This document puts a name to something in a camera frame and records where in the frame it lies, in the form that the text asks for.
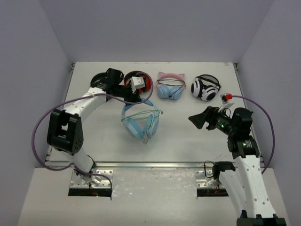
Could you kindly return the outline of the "light blue gaming headphones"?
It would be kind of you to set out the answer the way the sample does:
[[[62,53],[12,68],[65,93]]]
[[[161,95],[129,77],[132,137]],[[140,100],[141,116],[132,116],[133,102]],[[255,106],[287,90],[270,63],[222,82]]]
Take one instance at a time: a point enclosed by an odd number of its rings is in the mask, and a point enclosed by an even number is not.
[[[157,132],[159,118],[163,111],[158,109],[155,103],[150,100],[145,101],[143,104],[149,108],[131,115],[127,115],[127,112],[134,105],[125,104],[121,112],[121,122],[133,138],[147,144]]]

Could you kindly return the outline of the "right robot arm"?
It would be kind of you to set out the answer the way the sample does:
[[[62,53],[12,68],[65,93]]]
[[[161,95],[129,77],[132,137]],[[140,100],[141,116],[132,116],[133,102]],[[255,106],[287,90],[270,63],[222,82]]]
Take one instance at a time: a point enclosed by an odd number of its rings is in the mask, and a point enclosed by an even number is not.
[[[236,108],[231,117],[218,107],[207,107],[202,113],[188,119],[202,129],[218,129],[227,135],[228,150],[234,162],[213,164],[213,178],[221,183],[230,197],[237,214],[238,226],[285,226],[286,220],[277,215],[264,184],[260,153],[250,135],[252,112]]]

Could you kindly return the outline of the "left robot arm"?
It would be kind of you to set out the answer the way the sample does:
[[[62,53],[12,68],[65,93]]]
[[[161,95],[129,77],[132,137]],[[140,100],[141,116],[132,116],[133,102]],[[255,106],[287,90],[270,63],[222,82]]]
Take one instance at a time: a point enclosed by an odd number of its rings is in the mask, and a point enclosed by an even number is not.
[[[140,97],[140,90],[145,87],[149,87],[150,92],[153,92],[154,82],[150,75],[143,71],[133,71],[125,75],[121,70],[108,68],[107,71],[96,74],[90,82],[88,91],[82,97],[64,102],[62,110],[58,107],[50,110],[47,143],[66,155],[69,162],[74,165],[78,177],[91,182],[97,175],[96,163],[82,148],[83,121],[99,106],[110,99],[115,99],[124,103],[121,121],[127,131],[134,138],[147,143],[155,135],[159,116],[163,112],[150,100],[150,97]],[[143,128],[140,128],[131,116],[125,116],[126,110],[139,104],[153,107]]]

